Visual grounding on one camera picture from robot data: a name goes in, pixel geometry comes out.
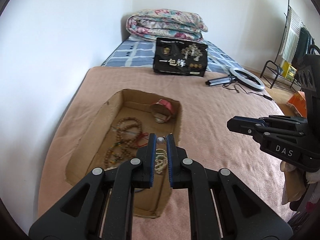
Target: black bag with chinese text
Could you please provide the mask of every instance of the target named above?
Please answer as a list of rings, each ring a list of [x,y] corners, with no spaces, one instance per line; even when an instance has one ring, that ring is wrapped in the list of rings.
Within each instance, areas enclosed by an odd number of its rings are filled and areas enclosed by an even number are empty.
[[[173,75],[204,76],[208,45],[192,41],[157,38],[153,70]]]

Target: power cord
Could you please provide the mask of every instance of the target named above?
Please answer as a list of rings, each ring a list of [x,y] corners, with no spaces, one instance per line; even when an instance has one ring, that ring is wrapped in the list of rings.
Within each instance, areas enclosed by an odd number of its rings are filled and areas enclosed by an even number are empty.
[[[247,91],[246,91],[242,86],[240,86],[238,83],[233,85],[234,88],[228,88],[228,86],[230,86],[231,84],[234,84],[234,82],[233,82],[233,83],[230,83],[230,84],[227,84],[227,85],[226,85],[226,84],[223,84],[222,87],[225,88],[225,89],[234,90],[234,91],[237,91],[237,93],[240,93],[240,91],[236,88],[236,86],[239,86],[247,95],[249,95],[249,94],[255,94],[255,95],[258,95],[258,96],[262,96],[262,97],[264,97],[265,99],[268,99],[268,100],[270,100],[270,101],[274,101],[272,97],[269,97],[269,96],[267,96],[267,95],[264,95],[264,94],[262,95],[262,94],[258,94],[258,93],[255,93],[255,92],[247,92]]]

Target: pink blanket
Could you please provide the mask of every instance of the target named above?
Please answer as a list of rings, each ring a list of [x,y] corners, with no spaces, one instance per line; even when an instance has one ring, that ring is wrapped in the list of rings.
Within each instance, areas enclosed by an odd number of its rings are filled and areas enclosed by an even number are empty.
[[[250,136],[231,133],[227,121],[235,115],[258,118],[282,114],[276,103],[263,97],[237,93],[220,86],[207,87],[206,73],[195,76],[157,75],[149,68],[95,67],[89,70],[63,118],[50,146],[41,178],[38,213],[42,215],[71,185],[65,168],[81,136],[103,103],[116,92],[130,88],[180,101],[182,119],[178,146],[205,168],[229,168],[283,219],[292,212],[281,205],[283,173],[280,160],[263,153]],[[190,239],[187,190],[174,190],[163,215],[157,219],[135,217],[133,238]]]

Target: bed sheet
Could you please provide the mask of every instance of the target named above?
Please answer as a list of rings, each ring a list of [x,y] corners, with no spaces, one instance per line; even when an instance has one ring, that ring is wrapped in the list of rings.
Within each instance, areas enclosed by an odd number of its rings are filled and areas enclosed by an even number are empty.
[[[240,67],[235,60],[210,41],[202,41],[208,45],[208,66],[206,71],[227,73],[229,68]],[[101,64],[105,67],[152,67],[156,43],[153,41],[125,40]]]

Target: floral quilt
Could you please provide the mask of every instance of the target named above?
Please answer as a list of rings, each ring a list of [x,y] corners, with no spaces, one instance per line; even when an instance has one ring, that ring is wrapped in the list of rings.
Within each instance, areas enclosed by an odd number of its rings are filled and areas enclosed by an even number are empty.
[[[145,41],[162,37],[199,42],[201,32],[208,31],[198,14],[169,9],[138,11],[127,20],[126,28],[133,39]]]

